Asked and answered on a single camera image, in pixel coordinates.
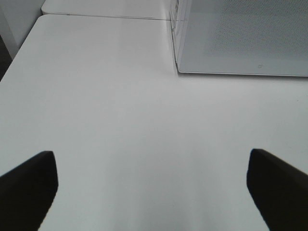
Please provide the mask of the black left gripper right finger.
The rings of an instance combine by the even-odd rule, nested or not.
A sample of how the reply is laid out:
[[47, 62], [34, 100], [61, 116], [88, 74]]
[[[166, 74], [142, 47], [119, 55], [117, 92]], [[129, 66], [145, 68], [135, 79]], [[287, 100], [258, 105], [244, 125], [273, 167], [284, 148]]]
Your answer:
[[306, 173], [263, 149], [252, 149], [246, 185], [269, 230], [308, 229]]

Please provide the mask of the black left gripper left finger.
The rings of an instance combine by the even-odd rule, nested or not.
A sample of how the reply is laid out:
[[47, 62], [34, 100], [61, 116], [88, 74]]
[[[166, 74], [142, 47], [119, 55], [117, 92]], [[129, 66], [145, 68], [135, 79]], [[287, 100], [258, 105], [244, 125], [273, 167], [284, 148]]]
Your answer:
[[52, 151], [43, 151], [0, 177], [0, 229], [37, 231], [58, 190]]

